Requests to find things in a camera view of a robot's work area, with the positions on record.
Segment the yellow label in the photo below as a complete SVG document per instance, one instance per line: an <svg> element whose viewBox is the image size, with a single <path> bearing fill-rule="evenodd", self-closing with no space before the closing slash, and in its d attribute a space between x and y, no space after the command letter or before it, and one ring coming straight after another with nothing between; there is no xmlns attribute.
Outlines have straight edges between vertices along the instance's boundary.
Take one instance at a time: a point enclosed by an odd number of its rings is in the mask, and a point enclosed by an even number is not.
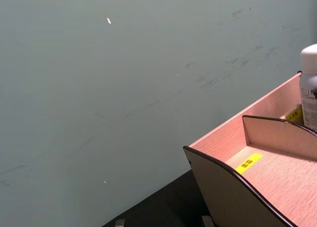
<svg viewBox="0 0 317 227"><path fill-rule="evenodd" d="M292 111L290 114L288 114L285 119L287 121L291 121L294 122L297 119L303 117L303 111L302 111L302 106L299 106L298 108L296 108L294 111Z"/></svg>
<svg viewBox="0 0 317 227"><path fill-rule="evenodd" d="M254 165L256 162L258 162L262 158L261 154L253 154L251 155L248 159L243 161L242 164L240 164L237 168L236 171L239 174L243 174L245 171L247 171L248 168L250 168L252 165Z"/></svg>

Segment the gray-green wall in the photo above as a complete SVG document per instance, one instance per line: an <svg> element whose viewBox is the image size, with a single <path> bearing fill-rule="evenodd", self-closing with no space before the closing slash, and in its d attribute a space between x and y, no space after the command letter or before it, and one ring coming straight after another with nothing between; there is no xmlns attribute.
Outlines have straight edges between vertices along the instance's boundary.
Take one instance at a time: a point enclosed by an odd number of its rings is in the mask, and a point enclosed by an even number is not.
<svg viewBox="0 0 317 227"><path fill-rule="evenodd" d="M0 226L100 227L189 170L183 145L300 70L314 5L0 0Z"/></svg>

